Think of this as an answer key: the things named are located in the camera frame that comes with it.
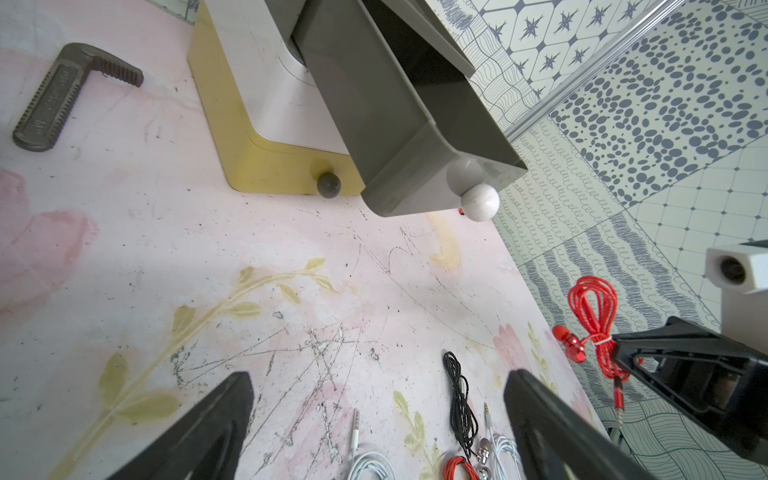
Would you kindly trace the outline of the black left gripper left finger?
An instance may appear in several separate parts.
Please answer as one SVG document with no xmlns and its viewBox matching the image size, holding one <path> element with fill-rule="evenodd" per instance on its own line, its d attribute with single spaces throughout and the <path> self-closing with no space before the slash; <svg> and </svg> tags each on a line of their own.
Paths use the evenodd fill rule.
<svg viewBox="0 0 768 480">
<path fill-rule="evenodd" d="M 113 479 L 233 479 L 254 402 L 250 375 L 234 372 Z"/>
</svg>

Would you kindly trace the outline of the black earphones small bundle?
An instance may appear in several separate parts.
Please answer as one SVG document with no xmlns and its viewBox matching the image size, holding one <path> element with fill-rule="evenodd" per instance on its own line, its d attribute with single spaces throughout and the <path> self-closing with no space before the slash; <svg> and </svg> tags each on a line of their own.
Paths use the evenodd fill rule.
<svg viewBox="0 0 768 480">
<path fill-rule="evenodd" d="M 453 352 L 444 352 L 442 363 L 451 389 L 450 428 L 464 453 L 464 457 L 470 460 L 474 454 L 474 443 L 479 433 L 479 424 L 469 405 L 469 382 L 462 372 L 461 363 Z"/>
</svg>

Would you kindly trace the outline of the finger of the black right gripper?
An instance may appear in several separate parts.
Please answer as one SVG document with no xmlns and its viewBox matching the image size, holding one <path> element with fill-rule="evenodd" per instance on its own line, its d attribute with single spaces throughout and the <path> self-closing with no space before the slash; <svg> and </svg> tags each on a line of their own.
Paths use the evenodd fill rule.
<svg viewBox="0 0 768 480">
<path fill-rule="evenodd" d="M 743 459 L 767 463 L 767 356 L 672 316 L 619 334 L 613 360 Z"/>
</svg>

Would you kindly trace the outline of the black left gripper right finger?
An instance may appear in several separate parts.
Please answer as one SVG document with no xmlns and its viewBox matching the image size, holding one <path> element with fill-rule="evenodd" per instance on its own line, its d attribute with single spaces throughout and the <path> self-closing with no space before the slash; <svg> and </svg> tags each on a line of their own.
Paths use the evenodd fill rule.
<svg viewBox="0 0 768 480">
<path fill-rule="evenodd" d="M 528 479 L 653 477 L 525 369 L 509 373 L 504 403 Z"/>
</svg>

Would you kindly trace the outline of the yellow white drawer cabinet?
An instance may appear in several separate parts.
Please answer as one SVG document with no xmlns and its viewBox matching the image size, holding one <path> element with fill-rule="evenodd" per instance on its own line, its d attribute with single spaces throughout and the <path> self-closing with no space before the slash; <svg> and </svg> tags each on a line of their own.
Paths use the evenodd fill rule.
<svg viewBox="0 0 768 480">
<path fill-rule="evenodd" d="M 325 198 L 362 192 L 310 71 L 266 2 L 201 2 L 187 59 L 232 188 Z"/>
</svg>

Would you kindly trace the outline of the white earphones right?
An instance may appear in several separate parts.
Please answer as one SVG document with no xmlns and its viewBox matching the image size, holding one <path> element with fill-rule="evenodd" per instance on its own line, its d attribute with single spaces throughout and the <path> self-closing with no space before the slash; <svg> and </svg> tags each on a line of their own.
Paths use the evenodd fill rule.
<svg viewBox="0 0 768 480">
<path fill-rule="evenodd" d="M 516 443 L 495 431 L 489 405 L 483 405 L 485 434 L 477 449 L 480 479 L 524 479 Z"/>
</svg>

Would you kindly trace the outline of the white earphones middle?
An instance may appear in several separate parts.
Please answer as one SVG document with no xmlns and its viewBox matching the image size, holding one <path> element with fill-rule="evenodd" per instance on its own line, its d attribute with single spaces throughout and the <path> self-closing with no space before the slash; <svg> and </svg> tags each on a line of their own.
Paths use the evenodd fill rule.
<svg viewBox="0 0 768 480">
<path fill-rule="evenodd" d="M 388 458 L 381 452 L 369 450 L 359 452 L 360 447 L 360 411 L 353 410 L 350 434 L 350 466 L 347 480 L 359 480 L 364 475 L 373 475 L 379 480 L 395 480 L 396 474 Z"/>
</svg>

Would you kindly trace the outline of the white earphones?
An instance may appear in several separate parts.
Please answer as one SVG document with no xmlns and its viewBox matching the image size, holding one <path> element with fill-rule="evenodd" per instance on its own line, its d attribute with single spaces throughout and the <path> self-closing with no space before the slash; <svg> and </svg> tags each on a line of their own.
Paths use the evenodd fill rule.
<svg viewBox="0 0 768 480">
<path fill-rule="evenodd" d="M 489 405 L 483 405 L 485 434 L 477 449 L 480 479 L 524 479 L 516 443 L 495 431 Z"/>
<path fill-rule="evenodd" d="M 379 480 L 395 480 L 396 474 L 388 458 L 381 452 L 369 450 L 359 452 L 360 447 L 360 411 L 353 410 L 350 434 L 350 466 L 347 480 L 359 480 L 364 475 L 373 475 Z"/>
</svg>

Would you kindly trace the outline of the grey top drawer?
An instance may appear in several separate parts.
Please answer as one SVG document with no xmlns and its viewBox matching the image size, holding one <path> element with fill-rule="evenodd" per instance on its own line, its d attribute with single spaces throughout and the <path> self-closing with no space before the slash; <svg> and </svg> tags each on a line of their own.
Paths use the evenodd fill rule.
<svg viewBox="0 0 768 480">
<path fill-rule="evenodd" d="M 527 170 L 470 84 L 475 69 L 424 1 L 271 1 L 382 217 L 493 218 Z"/>
</svg>

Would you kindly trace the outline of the dark grey hex wrench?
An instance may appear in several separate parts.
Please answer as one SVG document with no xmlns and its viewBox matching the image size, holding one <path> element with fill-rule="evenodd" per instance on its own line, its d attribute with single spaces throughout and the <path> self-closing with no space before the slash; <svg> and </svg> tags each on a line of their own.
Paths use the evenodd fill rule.
<svg viewBox="0 0 768 480">
<path fill-rule="evenodd" d="M 85 43 L 65 45 L 13 131 L 14 143 L 27 151 L 54 147 L 71 110 L 92 71 L 139 87 L 144 75 L 138 67 Z"/>
</svg>

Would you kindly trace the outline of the red earphones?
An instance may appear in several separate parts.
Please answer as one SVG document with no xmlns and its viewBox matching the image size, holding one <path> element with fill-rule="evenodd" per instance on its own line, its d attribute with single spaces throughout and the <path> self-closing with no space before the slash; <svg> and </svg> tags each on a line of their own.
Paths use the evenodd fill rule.
<svg viewBox="0 0 768 480">
<path fill-rule="evenodd" d="M 587 359 L 586 345 L 593 345 L 600 371 L 613 383 L 614 433 L 619 433 L 625 410 L 624 383 L 630 378 L 630 373 L 615 360 L 618 342 L 613 339 L 612 328 L 618 312 L 617 292 L 602 278 L 584 276 L 569 290 L 567 300 L 586 336 L 579 337 L 563 325 L 554 326 L 552 334 L 563 346 L 566 357 L 574 363 L 584 363 Z"/>
<path fill-rule="evenodd" d="M 443 467 L 443 479 L 480 480 L 480 476 L 466 457 L 454 456 L 445 461 Z"/>
</svg>

